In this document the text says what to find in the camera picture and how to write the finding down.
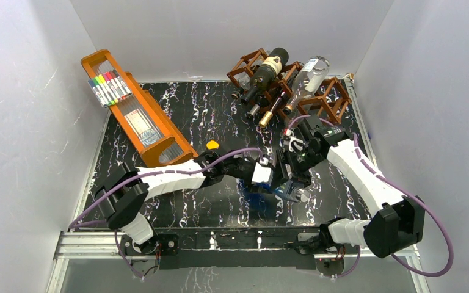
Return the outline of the blue square glass bottle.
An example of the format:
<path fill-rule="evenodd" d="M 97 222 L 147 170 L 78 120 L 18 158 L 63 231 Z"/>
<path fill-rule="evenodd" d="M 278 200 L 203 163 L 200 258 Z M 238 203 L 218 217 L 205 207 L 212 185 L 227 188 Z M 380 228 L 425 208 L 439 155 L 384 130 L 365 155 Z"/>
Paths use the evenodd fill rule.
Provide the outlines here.
<path fill-rule="evenodd" d="M 296 186 L 292 181 L 287 181 L 276 188 L 263 183 L 249 184 L 241 181 L 241 184 L 244 192 L 248 194 L 273 195 L 294 203 L 306 202 L 311 195 L 307 189 Z"/>

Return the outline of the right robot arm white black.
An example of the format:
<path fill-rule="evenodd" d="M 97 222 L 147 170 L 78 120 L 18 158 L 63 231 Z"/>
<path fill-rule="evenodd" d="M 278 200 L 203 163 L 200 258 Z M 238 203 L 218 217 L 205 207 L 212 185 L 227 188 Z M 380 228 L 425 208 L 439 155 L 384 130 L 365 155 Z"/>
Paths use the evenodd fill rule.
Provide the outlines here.
<path fill-rule="evenodd" d="M 276 152 L 274 190 L 287 200 L 297 201 L 295 190 L 311 183 L 310 169 L 323 161 L 334 165 L 360 195 L 371 215 L 369 220 L 336 217 L 319 226 L 319 233 L 298 239 L 290 247 L 299 252 L 323 249 L 334 253 L 343 244 L 367 247 L 385 258 L 423 238 L 425 211 L 419 198 L 407 195 L 380 179 L 362 155 L 355 134 L 340 125 L 325 125 L 320 118 L 305 116 L 297 125 L 302 138 L 292 128 L 283 131 L 281 149 Z"/>

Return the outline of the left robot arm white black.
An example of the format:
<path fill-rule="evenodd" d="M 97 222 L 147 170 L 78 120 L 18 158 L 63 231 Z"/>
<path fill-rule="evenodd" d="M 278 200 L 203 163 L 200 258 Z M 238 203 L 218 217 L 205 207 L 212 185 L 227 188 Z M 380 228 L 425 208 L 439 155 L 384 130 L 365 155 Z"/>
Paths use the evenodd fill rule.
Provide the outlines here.
<path fill-rule="evenodd" d="M 265 182 L 269 178 L 264 175 L 268 163 L 259 148 L 249 147 L 224 153 L 208 150 L 176 165 L 121 167 L 118 179 L 109 178 L 99 189 L 94 206 L 101 210 L 109 229 L 125 233 L 141 253 L 150 254 L 157 249 L 158 238 L 153 225 L 140 213 L 146 201 L 180 190 L 208 187 L 225 175 L 249 183 Z"/>

